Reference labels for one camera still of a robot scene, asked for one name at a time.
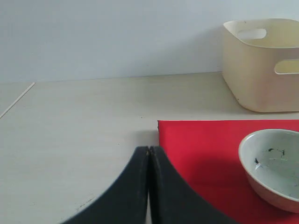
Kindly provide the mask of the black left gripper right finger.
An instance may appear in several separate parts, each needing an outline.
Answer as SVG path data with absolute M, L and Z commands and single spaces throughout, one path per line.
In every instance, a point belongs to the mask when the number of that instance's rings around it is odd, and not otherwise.
M 198 195 L 163 148 L 149 148 L 149 203 L 153 224 L 235 224 Z

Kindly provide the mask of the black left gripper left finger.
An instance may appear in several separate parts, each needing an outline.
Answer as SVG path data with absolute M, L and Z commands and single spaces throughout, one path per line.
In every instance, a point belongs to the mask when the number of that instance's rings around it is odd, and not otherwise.
M 146 221 L 149 147 L 134 150 L 119 177 L 94 202 L 65 224 L 144 224 Z

